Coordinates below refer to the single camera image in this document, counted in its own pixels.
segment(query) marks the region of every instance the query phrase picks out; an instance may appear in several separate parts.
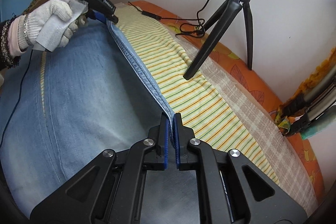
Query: silver bolt head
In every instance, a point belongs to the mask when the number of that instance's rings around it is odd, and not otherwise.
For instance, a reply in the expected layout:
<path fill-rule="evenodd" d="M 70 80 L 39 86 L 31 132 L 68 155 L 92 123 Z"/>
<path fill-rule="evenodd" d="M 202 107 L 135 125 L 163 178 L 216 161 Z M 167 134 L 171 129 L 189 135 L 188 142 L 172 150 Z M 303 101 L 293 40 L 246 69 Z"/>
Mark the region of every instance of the silver bolt head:
<path fill-rule="evenodd" d="M 110 158 L 113 156 L 113 150 L 112 149 L 106 149 L 103 151 L 103 156 L 106 158 Z"/>
<path fill-rule="evenodd" d="M 192 138 L 189 141 L 192 145 L 199 145 L 201 143 L 201 140 L 196 139 L 196 138 Z"/>
<path fill-rule="evenodd" d="M 239 150 L 237 150 L 237 149 L 231 149 L 231 150 L 229 151 L 229 153 L 230 153 L 230 155 L 231 155 L 232 157 L 239 157 L 239 156 L 240 156 L 240 152 L 239 152 Z"/>
<path fill-rule="evenodd" d="M 154 144 L 154 141 L 152 139 L 145 139 L 143 141 L 143 144 L 146 145 L 146 146 L 151 146 Z"/>

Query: cable connector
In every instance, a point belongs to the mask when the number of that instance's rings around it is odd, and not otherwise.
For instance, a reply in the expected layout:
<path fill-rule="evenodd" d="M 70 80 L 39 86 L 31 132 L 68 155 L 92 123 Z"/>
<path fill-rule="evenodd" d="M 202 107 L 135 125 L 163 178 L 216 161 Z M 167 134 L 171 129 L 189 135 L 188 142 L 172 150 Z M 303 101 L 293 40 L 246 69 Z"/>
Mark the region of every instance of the cable connector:
<path fill-rule="evenodd" d="M 296 133 L 299 133 L 303 129 L 308 128 L 310 125 L 311 121 L 309 120 L 309 117 L 307 113 L 303 115 L 300 119 L 296 120 L 292 125 L 289 130 L 289 132 L 285 135 L 286 137 L 292 136 Z"/>
<path fill-rule="evenodd" d="M 281 117 L 291 116 L 304 108 L 306 106 L 306 101 L 304 99 L 303 93 L 300 93 L 294 100 L 292 100 L 286 107 L 282 110 Z"/>
<path fill-rule="evenodd" d="M 144 16 L 148 16 L 148 17 L 154 18 L 156 20 L 161 20 L 162 19 L 162 17 L 160 17 L 160 16 L 158 16 L 156 14 L 150 13 L 150 12 L 146 12 L 146 11 L 142 11 L 141 14 L 144 15 Z"/>

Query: pink sleeve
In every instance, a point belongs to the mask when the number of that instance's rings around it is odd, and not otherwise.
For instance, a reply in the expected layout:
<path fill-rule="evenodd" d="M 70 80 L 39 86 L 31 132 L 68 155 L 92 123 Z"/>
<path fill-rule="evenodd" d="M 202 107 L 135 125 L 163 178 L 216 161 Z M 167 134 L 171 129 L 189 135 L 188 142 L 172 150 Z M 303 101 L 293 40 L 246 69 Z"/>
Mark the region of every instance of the pink sleeve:
<path fill-rule="evenodd" d="M 14 58 L 16 56 L 20 56 L 25 53 L 20 51 L 19 44 L 17 41 L 17 29 L 19 25 L 20 16 L 17 17 L 9 27 L 8 30 L 8 48 L 10 55 Z"/>

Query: blue denim fabric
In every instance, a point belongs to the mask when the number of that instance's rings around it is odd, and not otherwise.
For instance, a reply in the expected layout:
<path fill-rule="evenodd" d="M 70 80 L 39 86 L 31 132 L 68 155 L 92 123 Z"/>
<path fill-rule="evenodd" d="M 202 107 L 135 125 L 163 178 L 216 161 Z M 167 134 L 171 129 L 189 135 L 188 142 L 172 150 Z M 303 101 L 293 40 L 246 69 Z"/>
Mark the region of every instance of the blue denim fabric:
<path fill-rule="evenodd" d="M 173 111 L 127 39 L 115 26 L 110 32 L 91 21 L 66 48 L 47 53 L 45 114 L 42 53 L 33 52 L 21 101 L 0 149 L 7 183 L 26 216 L 104 149 L 130 148 L 160 123 L 162 111 L 172 120 Z M 6 74 L 0 134 L 17 101 L 29 54 Z M 169 144 L 168 170 L 147 174 L 141 223 L 198 222 L 195 174 L 177 171 Z"/>

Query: leopard print fabric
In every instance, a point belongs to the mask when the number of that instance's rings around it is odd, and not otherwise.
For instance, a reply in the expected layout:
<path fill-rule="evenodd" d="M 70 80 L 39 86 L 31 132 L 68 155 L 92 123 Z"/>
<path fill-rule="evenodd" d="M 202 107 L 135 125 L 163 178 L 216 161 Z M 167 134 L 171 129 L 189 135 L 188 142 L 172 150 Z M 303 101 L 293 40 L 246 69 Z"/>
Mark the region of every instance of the leopard print fabric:
<path fill-rule="evenodd" d="M 24 12 L 22 13 L 22 15 L 26 15 L 26 14 L 29 14 L 30 12 L 32 12 L 33 10 L 35 10 L 39 5 L 39 3 L 41 2 L 42 0 L 32 0 L 30 2 L 30 5 L 28 6 L 27 9 L 24 10 Z"/>

